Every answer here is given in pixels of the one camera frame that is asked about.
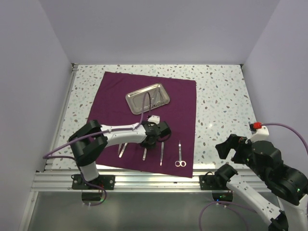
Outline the steel scalpel handle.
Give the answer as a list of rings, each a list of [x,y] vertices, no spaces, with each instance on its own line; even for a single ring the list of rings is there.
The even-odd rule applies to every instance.
[[[163,162],[163,154],[164,154],[164,142],[161,142],[160,166],[162,166],[162,162]]]

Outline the steel forceps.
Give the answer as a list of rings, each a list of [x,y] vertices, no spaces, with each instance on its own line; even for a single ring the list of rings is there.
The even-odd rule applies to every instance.
[[[145,159],[146,159],[146,154],[147,154],[147,149],[144,148],[144,152],[143,152],[143,156],[142,156],[143,161],[145,161]]]

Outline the steel instrument tray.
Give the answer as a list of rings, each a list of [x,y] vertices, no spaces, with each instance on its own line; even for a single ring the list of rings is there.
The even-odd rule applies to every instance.
[[[161,83],[156,83],[126,94],[125,99],[131,112],[134,115],[140,115],[142,112],[156,109],[151,107],[151,98],[159,88],[165,89]]]

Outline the steel tweezers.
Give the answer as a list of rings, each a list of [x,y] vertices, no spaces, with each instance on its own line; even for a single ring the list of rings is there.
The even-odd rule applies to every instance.
[[[118,157],[121,158],[125,149],[126,149],[127,143],[120,144],[118,147]]]

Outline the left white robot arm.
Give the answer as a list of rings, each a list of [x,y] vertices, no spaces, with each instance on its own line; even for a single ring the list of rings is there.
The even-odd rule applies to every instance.
[[[69,146],[83,183],[89,189],[99,186],[100,177],[96,160],[107,147],[125,143],[136,143],[151,149],[157,142],[171,136],[169,125],[163,121],[158,124],[150,121],[125,126],[100,125],[97,120],[91,120],[69,138]]]

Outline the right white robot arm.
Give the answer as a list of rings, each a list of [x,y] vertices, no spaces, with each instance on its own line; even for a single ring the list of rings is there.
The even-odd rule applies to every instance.
[[[269,141],[251,141],[235,134],[215,148],[221,159],[226,159],[234,150],[232,162],[249,167],[267,192],[277,197],[279,204],[268,200],[230,164],[215,172],[214,183],[218,188],[233,191],[261,217],[270,231],[308,229],[308,178],[300,170],[286,165],[278,148]]]

